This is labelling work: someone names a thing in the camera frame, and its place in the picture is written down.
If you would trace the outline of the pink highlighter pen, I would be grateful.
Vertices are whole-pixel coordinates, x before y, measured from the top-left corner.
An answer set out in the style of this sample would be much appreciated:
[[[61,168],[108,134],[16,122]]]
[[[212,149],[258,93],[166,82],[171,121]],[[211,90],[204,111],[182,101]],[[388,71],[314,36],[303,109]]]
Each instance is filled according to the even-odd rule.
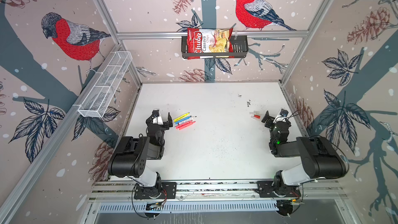
[[[187,127],[189,127],[189,126],[191,126],[193,124],[195,124],[195,121],[186,122],[186,123],[184,123],[182,125],[179,125],[178,126],[178,130],[182,130],[182,129],[187,128]]]
[[[188,127],[188,126],[190,126],[190,125],[192,125],[192,124],[194,124],[195,123],[195,121],[193,121],[193,120],[189,120],[189,121],[187,121],[187,122],[185,122],[185,123],[183,123],[183,124],[179,124],[177,127],[176,127],[176,129],[184,129],[184,128],[186,128],[186,127]]]

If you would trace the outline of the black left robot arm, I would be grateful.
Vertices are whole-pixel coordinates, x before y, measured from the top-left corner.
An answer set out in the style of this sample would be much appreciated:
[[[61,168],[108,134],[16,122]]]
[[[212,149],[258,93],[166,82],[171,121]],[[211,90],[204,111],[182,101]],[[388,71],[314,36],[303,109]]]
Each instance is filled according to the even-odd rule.
[[[167,199],[168,186],[162,185],[161,175],[146,167],[147,160],[161,160],[165,150],[165,131],[173,127],[170,115],[163,121],[159,110],[153,110],[146,120],[146,133],[138,138],[124,136],[108,163],[108,174],[135,181],[135,200]]]

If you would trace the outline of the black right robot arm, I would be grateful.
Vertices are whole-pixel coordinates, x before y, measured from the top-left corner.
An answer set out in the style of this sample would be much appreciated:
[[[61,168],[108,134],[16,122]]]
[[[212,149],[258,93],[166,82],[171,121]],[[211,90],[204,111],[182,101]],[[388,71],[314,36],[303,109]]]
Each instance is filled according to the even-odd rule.
[[[266,112],[261,122],[269,129],[269,149],[276,158],[299,157],[301,162],[287,170],[276,172],[271,184],[278,197],[296,194],[298,187],[316,179],[338,179],[348,172],[348,165],[325,137],[297,137],[288,141],[290,134],[288,111],[281,109],[276,117]]]

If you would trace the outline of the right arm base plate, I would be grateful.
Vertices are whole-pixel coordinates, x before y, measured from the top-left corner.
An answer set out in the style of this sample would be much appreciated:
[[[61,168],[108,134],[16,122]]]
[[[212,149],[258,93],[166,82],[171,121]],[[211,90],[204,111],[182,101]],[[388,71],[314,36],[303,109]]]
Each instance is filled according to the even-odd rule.
[[[301,192],[298,186],[277,186],[273,180],[257,181],[255,192],[260,198],[300,198]]]

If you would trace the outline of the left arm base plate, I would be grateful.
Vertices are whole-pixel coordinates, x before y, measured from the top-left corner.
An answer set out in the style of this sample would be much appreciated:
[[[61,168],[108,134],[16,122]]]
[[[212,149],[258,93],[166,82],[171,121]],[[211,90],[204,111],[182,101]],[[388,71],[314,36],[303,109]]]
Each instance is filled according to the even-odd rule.
[[[143,187],[136,185],[134,190],[134,200],[159,200],[175,199],[177,191],[176,182],[162,182],[153,187]]]

